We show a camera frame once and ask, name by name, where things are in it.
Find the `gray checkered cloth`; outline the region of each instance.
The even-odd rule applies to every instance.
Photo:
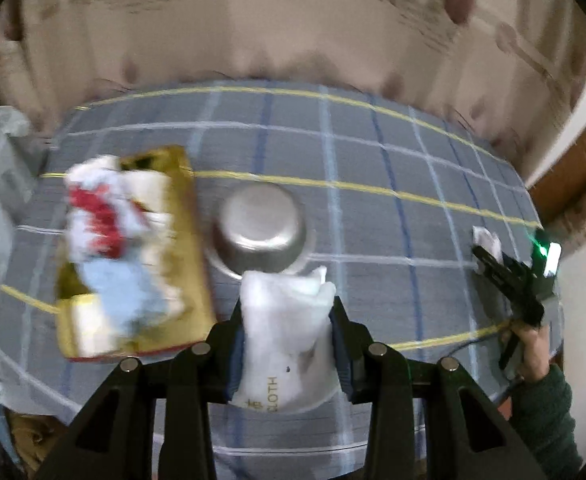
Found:
[[[221,86],[249,89],[221,91]],[[349,317],[365,323],[374,339],[429,340],[505,318],[505,302],[473,272],[471,228],[486,226],[496,232],[504,251],[522,260],[530,257],[532,228],[442,206],[457,203],[537,220],[520,177],[508,163],[486,153],[491,152],[486,142],[438,118],[356,92],[255,81],[183,90],[196,87],[75,110],[55,138],[57,149],[51,152],[47,171],[65,172],[100,153],[129,155],[181,144],[196,171],[293,177],[286,187],[304,203],[317,232],[308,268],[328,267]],[[295,178],[369,187],[309,186]],[[213,204],[237,184],[229,174],[198,178],[201,217],[207,218]],[[379,189],[412,195],[398,198]],[[16,233],[6,277],[7,285],[46,303],[55,302],[60,239],[55,230],[64,222],[64,198],[60,178],[41,179],[25,225]],[[238,282],[211,268],[210,283],[218,316],[229,316]],[[34,400],[69,422],[113,365],[66,361],[57,348],[54,316],[7,294],[0,301],[0,349],[6,361],[30,385]],[[560,323],[554,327],[557,348]],[[455,347],[436,342],[404,354],[434,362]],[[497,370],[498,353],[495,340],[457,353],[493,399],[507,387]],[[256,478],[328,478],[363,464],[370,406],[351,406],[340,393],[301,415],[273,416],[215,405],[210,420],[220,478],[240,478],[242,471]],[[423,415],[417,403],[415,420],[421,456]],[[163,432],[160,402],[155,460]]]

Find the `metal bowl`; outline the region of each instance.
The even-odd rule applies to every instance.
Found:
[[[304,207],[276,184],[237,187],[217,207],[211,222],[211,263],[240,279],[246,270],[295,274],[314,245]]]

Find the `person's arm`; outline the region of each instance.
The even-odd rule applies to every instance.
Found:
[[[510,423],[549,480],[572,480],[582,464],[569,413],[572,393],[559,367],[550,365],[549,329],[514,322],[511,330],[524,345],[524,383],[513,391]]]

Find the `black device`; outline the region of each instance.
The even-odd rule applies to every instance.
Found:
[[[542,302],[553,295],[561,252],[559,244],[551,242],[543,229],[535,231],[530,267],[505,253],[500,264],[486,249],[473,246],[482,274],[510,301],[514,316],[536,328],[544,319]],[[519,337],[513,334],[500,356],[500,370],[506,369],[519,343]]]
[[[353,404],[372,403],[364,467],[340,479],[414,478],[414,398],[425,403],[428,477],[542,480],[533,455],[463,366],[404,358],[351,322],[340,298],[330,311],[336,368]],[[38,480],[150,480],[154,404],[166,398],[159,480],[213,480],[209,402],[226,404],[242,376],[240,302],[206,342],[171,360],[126,358],[99,386],[51,450]]]

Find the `yellow stripe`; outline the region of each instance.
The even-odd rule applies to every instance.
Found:
[[[23,301],[24,303],[29,304],[30,306],[38,308],[39,310],[43,310],[44,312],[48,312],[49,314],[57,314],[58,309],[56,306],[44,303],[43,301],[36,300],[35,298],[32,298],[24,294],[23,292],[18,291],[16,288],[12,288],[12,286],[0,285],[0,290],[5,292],[9,296],[16,298],[17,300]]]
[[[346,189],[351,191],[360,191],[362,193],[370,193],[384,196],[395,196],[402,200],[409,200],[410,202],[419,202],[422,204],[432,205],[436,207],[446,207],[453,211],[461,211],[473,215],[483,216],[484,218],[495,218],[496,220],[503,220],[511,224],[522,224],[527,227],[541,227],[541,224],[535,221],[524,220],[515,216],[504,216],[495,211],[488,209],[476,209],[474,207],[458,204],[456,202],[440,202],[437,198],[430,198],[427,196],[416,195],[405,191],[393,191],[386,187],[367,186],[366,184],[355,184],[353,182],[340,182],[325,180],[312,180],[310,178],[299,178],[296,176],[279,176],[279,175],[258,175],[253,173],[241,173],[239,171],[226,170],[211,170],[211,171],[195,171],[193,174],[198,178],[232,178],[233,180],[252,180],[259,182],[271,182],[272,184],[289,184],[290,186],[304,186],[304,187],[337,187],[338,189]],[[65,173],[45,173],[43,178],[61,178]]]
[[[166,95],[179,95],[179,94],[195,94],[195,93],[209,93],[212,91],[218,92],[241,92],[241,93],[252,93],[252,94],[272,94],[272,95],[292,95],[298,97],[307,97],[312,99],[321,99],[325,98],[329,101],[334,103],[339,103],[343,105],[349,106],[356,106],[360,108],[367,108],[368,110],[374,110],[379,114],[388,115],[391,117],[395,117],[401,119],[403,121],[408,121],[409,123],[415,123],[423,128],[428,128],[429,130],[433,130],[438,134],[442,134],[444,136],[450,137],[451,139],[455,139],[457,142],[461,142],[462,144],[466,144],[467,146],[474,147],[477,151],[488,155],[495,160],[502,161],[498,156],[493,155],[488,150],[484,150],[483,148],[479,147],[477,144],[472,143],[469,140],[463,139],[462,137],[456,136],[443,128],[439,128],[437,126],[433,126],[432,124],[427,123],[426,121],[422,121],[419,119],[413,119],[408,115],[405,115],[400,112],[396,112],[395,110],[391,110],[389,108],[384,108],[383,106],[372,105],[371,103],[367,103],[365,101],[358,101],[356,99],[349,99],[347,97],[340,97],[337,95],[332,94],[320,94],[319,92],[313,92],[310,90],[293,90],[289,88],[261,88],[261,87],[249,87],[249,86],[219,86],[219,87],[212,87],[212,86],[200,86],[200,87],[188,87],[188,88],[172,88],[167,90],[154,90],[151,92],[142,92],[139,94],[127,94],[122,95],[120,97],[113,97],[111,99],[104,99],[102,101],[95,101],[88,105],[77,106],[78,110],[88,110],[93,106],[101,106],[101,105],[108,105],[112,103],[117,103],[120,101],[128,101],[130,99],[140,99],[145,97],[160,97]]]
[[[32,307],[38,308],[39,310],[43,310],[44,312],[48,312],[49,314],[58,313],[58,308],[56,306],[44,303],[43,301],[36,300],[35,298],[32,298],[27,294],[18,291],[16,288],[13,288],[12,286],[0,285],[0,290],[2,292],[5,292],[9,296],[16,298],[17,300],[23,301],[24,303],[29,304]],[[499,325],[488,326],[486,328],[474,330],[473,332],[464,332],[462,334],[455,334],[444,337],[434,337],[431,339],[423,339],[422,341],[405,341],[403,343],[390,344],[389,346],[397,350],[398,352],[401,352],[406,350],[415,350],[417,348],[430,348],[433,346],[444,346],[454,343],[462,343],[465,341],[470,341],[471,339],[477,339],[490,334],[495,334],[500,330],[506,328],[507,326],[508,321],[505,321],[500,323]]]

